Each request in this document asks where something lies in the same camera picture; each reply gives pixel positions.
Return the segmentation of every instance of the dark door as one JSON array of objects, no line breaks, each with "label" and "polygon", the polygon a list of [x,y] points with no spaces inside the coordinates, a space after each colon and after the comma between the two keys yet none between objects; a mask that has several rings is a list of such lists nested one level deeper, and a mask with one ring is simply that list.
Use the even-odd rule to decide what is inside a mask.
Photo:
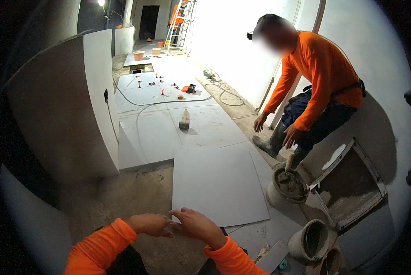
[{"label": "dark door", "polygon": [[159,6],[143,6],[140,23],[140,39],[155,39]]}]

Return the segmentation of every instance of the dusty floor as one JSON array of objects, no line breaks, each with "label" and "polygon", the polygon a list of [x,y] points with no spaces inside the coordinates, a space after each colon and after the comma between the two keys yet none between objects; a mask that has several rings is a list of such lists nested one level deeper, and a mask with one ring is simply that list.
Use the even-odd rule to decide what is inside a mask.
[{"label": "dusty floor", "polygon": [[[121,75],[129,73],[128,68],[123,68],[125,59],[126,55],[112,59],[116,82]],[[195,76],[202,85],[209,83],[202,75],[200,65],[194,60],[183,55],[177,59],[196,72]],[[257,118],[254,107],[248,103],[238,107],[225,105],[218,99],[221,89],[213,85],[207,85],[206,88],[251,140],[254,135],[252,125]],[[222,100],[229,104],[240,103],[239,99],[229,94],[222,96]],[[272,130],[265,129],[259,135],[267,139],[271,133]],[[270,165],[276,164],[277,160],[285,161],[280,155],[274,160],[263,151],[261,153]],[[284,150],[280,154],[287,156]],[[121,170],[120,175],[98,182],[63,187],[60,209],[70,218],[73,242],[80,241],[94,229],[113,222],[115,218],[127,218],[146,212],[169,216],[172,205],[172,176],[173,160]],[[165,239],[143,235],[134,244],[151,275],[193,274],[206,260],[202,255],[203,246],[202,242],[181,236]]]}]

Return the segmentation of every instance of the ladder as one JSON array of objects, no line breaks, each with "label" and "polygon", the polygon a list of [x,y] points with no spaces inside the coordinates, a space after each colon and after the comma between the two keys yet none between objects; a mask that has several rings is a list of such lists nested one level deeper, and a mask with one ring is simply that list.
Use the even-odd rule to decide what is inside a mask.
[{"label": "ladder", "polygon": [[[184,47],[184,41],[186,40],[187,29],[191,22],[192,10],[195,3],[196,0],[179,1],[175,16],[170,22],[169,32],[167,33],[165,41],[164,47],[167,48],[167,54],[173,51],[184,52],[187,49],[187,47]],[[182,23],[175,24],[177,19],[182,19]]]}]

